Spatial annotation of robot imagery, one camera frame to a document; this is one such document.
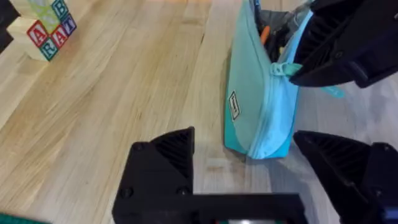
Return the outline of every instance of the label tag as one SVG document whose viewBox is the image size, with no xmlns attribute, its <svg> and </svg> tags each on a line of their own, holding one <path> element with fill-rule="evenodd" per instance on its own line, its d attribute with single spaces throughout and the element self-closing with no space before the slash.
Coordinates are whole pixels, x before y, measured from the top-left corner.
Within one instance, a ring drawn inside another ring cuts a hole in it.
<svg viewBox="0 0 398 224">
<path fill-rule="evenodd" d="M 241 114 L 241 109 L 238 105 L 238 99 L 236 99 L 235 90 L 232 91 L 231 96 L 228 98 L 229 101 L 229 110 L 231 111 L 232 120 L 236 120 L 238 116 Z"/>
</svg>

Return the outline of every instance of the toy block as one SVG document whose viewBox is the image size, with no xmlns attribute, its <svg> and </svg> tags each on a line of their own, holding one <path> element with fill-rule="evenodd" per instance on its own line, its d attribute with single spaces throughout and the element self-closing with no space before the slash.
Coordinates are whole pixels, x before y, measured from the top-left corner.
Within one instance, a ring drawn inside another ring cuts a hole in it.
<svg viewBox="0 0 398 224">
<path fill-rule="evenodd" d="M 50 61 L 77 28 L 66 0 L 11 0 L 22 15 L 7 29 L 31 57 Z"/>
<path fill-rule="evenodd" d="M 47 6 L 44 11 L 39 14 L 39 18 L 48 33 L 52 33 L 60 24 L 60 20 L 57 15 L 55 15 L 51 6 Z"/>
<path fill-rule="evenodd" d="M 59 25 L 54 32 L 50 35 L 52 41 L 55 43 L 58 49 L 61 49 L 63 44 L 67 41 L 68 35 L 65 32 L 65 29 L 61 25 Z"/>
<path fill-rule="evenodd" d="M 30 28 L 28 28 L 27 35 L 32 39 L 33 43 L 37 47 L 40 47 L 49 37 L 49 34 L 40 21 L 36 21 Z"/>
<path fill-rule="evenodd" d="M 37 22 L 38 20 L 35 19 L 18 17 L 7 28 L 7 31 L 14 38 L 14 42 L 18 44 L 19 48 L 25 51 L 30 58 L 47 61 L 40 49 L 36 46 L 35 42 L 33 42 L 27 34 L 27 30 L 35 26 Z"/>
<path fill-rule="evenodd" d="M 58 52 L 58 48 L 51 38 L 48 38 L 44 42 L 43 46 L 40 47 L 40 51 L 44 54 L 44 57 L 48 61 L 51 61 L 51 59 L 53 59 L 55 54 Z"/>
<path fill-rule="evenodd" d="M 51 6 L 60 21 L 69 14 L 69 9 L 63 0 L 54 0 Z"/>
<path fill-rule="evenodd" d="M 48 8 L 51 7 L 51 4 L 48 0 L 26 0 L 29 2 L 32 10 L 40 17 L 41 14 L 48 11 Z"/>
<path fill-rule="evenodd" d="M 75 21 L 72 18 L 71 14 L 66 15 L 62 20 L 61 20 L 62 26 L 65 29 L 65 31 L 68 34 L 68 37 L 72 34 L 73 31 L 77 28 L 77 25 Z"/>
<path fill-rule="evenodd" d="M 39 18 L 28 0 L 10 0 L 10 2 L 21 16 L 31 19 Z"/>
</svg>

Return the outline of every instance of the black plastic part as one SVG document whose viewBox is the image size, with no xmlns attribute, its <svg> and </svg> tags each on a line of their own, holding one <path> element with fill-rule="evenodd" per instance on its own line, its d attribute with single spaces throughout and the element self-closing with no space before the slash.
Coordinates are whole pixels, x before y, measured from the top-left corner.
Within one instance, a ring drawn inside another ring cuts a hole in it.
<svg viewBox="0 0 398 224">
<path fill-rule="evenodd" d="M 116 224 L 214 224 L 285 220 L 307 224 L 296 194 L 192 195 L 194 128 L 132 145 L 114 202 Z"/>
<path fill-rule="evenodd" d="M 367 87 L 398 71 L 396 0 L 316 0 L 297 48 L 300 86 Z"/>
<path fill-rule="evenodd" d="M 310 131 L 296 132 L 294 141 L 342 223 L 397 223 L 398 152 L 392 146 Z"/>
<path fill-rule="evenodd" d="M 0 54 L 11 43 L 7 27 L 19 16 L 9 0 L 0 1 Z"/>
</svg>

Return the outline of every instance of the blue pouch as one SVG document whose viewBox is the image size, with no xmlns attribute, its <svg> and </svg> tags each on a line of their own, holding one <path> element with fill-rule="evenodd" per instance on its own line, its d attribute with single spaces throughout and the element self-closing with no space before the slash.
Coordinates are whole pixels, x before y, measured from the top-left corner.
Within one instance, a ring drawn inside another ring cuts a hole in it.
<svg viewBox="0 0 398 224">
<path fill-rule="evenodd" d="M 277 63 L 271 63 L 261 44 L 251 1 L 243 1 L 236 23 L 226 91 L 224 144 L 253 159 L 284 157 L 289 150 L 298 87 L 289 82 L 288 76 L 300 68 L 292 62 L 312 16 L 308 7 L 298 9 L 290 18 L 297 23 L 296 31 Z M 265 18 L 272 17 L 272 11 L 263 12 Z"/>
</svg>

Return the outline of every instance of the screw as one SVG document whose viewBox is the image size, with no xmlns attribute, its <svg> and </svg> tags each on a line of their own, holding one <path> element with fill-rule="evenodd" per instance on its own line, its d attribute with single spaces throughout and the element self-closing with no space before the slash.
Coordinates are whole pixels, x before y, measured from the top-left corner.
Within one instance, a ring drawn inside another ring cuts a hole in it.
<svg viewBox="0 0 398 224">
<path fill-rule="evenodd" d="M 130 198 L 134 194 L 134 190 L 132 187 L 126 188 L 126 189 L 121 189 L 120 192 L 120 197 L 123 199 Z"/>
<path fill-rule="evenodd" d="M 134 147 L 133 147 L 133 149 L 134 149 L 134 151 L 141 151 L 141 150 L 143 150 L 144 148 L 143 148 L 143 146 L 142 146 L 142 144 L 136 144 Z"/>
<path fill-rule="evenodd" d="M 176 193 L 179 195 L 187 195 L 189 193 L 189 190 L 187 187 L 180 187 L 179 189 L 177 189 Z"/>
<path fill-rule="evenodd" d="M 342 51 L 339 51 L 339 52 L 337 52 L 336 54 L 335 54 L 335 59 L 339 59 L 339 58 L 341 58 L 343 56 L 343 52 Z"/>
<path fill-rule="evenodd" d="M 383 191 L 379 187 L 373 187 L 373 192 L 378 198 L 383 195 Z"/>
</svg>

